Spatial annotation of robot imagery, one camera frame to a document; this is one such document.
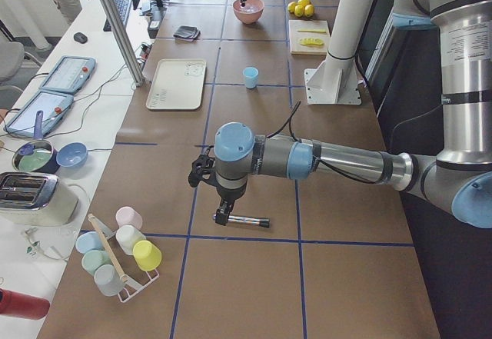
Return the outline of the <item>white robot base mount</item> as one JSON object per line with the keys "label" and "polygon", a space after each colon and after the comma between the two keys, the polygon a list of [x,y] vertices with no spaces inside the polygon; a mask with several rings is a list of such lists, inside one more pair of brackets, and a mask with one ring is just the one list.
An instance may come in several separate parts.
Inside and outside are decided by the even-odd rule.
{"label": "white robot base mount", "polygon": [[355,57],[373,0],[340,0],[325,60],[304,71],[309,105],[360,105]]}

